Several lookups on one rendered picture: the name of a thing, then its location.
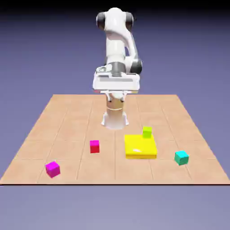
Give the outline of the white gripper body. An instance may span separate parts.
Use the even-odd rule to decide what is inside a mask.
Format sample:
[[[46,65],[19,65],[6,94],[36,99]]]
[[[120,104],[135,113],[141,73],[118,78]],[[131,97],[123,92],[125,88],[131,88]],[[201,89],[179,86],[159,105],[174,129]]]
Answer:
[[[111,72],[96,72],[93,79],[93,89],[97,91],[128,91],[137,92],[140,89],[138,74],[121,73],[121,76],[112,76]]]

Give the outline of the small green cube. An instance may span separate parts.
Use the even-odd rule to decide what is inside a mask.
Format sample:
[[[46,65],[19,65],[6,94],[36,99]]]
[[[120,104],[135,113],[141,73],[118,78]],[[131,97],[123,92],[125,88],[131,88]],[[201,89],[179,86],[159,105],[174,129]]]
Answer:
[[[152,127],[143,126],[142,136],[144,138],[151,138],[151,135],[152,135]]]

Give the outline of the small red cube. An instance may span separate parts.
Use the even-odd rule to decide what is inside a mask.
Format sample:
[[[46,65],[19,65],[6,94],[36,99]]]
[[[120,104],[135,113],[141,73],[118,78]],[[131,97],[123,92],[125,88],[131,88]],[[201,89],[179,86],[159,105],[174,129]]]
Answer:
[[[90,140],[90,153],[95,154],[100,152],[100,143],[98,140]]]

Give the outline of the small teal cube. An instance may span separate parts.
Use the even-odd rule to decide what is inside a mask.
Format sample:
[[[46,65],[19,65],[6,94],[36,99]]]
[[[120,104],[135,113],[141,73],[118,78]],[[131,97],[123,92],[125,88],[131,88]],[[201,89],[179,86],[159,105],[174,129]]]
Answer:
[[[184,150],[180,150],[175,152],[174,160],[179,166],[181,166],[188,163],[189,155]]]

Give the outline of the small magenta cube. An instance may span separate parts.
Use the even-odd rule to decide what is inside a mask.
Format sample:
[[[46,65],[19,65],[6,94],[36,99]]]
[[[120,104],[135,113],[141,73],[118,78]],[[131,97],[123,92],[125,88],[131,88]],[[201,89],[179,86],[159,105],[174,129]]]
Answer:
[[[53,161],[45,165],[46,173],[50,178],[54,178],[55,176],[61,173],[60,166],[57,162]]]

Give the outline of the large yellow box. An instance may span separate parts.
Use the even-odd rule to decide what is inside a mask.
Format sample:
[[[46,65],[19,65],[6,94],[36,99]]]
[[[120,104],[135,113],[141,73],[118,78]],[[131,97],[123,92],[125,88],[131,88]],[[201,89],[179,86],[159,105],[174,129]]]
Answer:
[[[127,159],[156,159],[157,147],[153,135],[150,138],[138,135],[125,135],[125,155]]]

